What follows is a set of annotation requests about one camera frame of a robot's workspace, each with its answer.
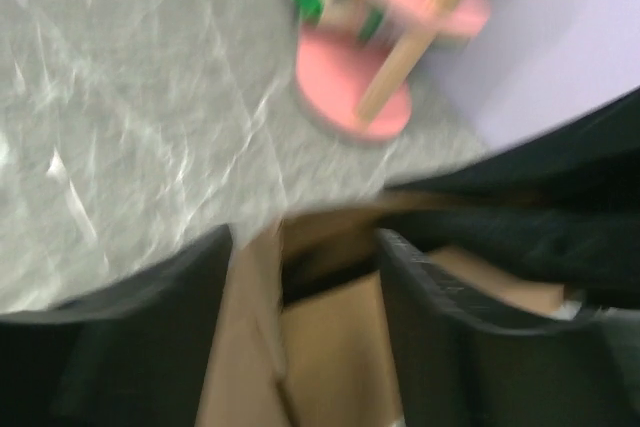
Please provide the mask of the brown cardboard box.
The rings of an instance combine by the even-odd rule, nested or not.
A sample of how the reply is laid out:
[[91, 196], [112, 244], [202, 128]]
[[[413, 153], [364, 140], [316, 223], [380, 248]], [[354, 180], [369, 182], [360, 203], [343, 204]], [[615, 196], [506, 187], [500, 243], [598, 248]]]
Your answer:
[[199, 426], [395, 426], [402, 416], [377, 275], [284, 305], [285, 262], [320, 248], [342, 273], [374, 250], [382, 217], [460, 208], [385, 194], [281, 215], [232, 255], [196, 416]]

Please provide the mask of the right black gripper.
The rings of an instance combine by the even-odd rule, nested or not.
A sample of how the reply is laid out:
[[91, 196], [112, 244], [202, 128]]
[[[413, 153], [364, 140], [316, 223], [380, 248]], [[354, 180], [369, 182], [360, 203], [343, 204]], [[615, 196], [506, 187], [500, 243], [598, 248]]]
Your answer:
[[385, 217], [383, 283], [451, 317], [596, 317], [639, 310], [639, 100], [409, 189], [460, 207]]

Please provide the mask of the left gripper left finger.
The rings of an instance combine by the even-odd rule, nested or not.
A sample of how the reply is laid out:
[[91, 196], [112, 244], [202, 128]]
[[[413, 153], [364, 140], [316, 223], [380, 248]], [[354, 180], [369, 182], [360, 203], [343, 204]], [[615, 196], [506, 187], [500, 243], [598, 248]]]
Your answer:
[[233, 240], [174, 256], [51, 309], [1, 318], [5, 426], [191, 426]]

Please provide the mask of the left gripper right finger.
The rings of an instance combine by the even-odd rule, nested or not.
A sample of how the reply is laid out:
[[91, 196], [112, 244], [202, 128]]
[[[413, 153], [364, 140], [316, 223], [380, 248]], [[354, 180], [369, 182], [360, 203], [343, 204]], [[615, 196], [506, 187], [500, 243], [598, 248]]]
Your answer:
[[635, 426], [639, 415], [598, 324], [511, 307], [445, 272], [403, 237], [378, 260], [409, 426]]

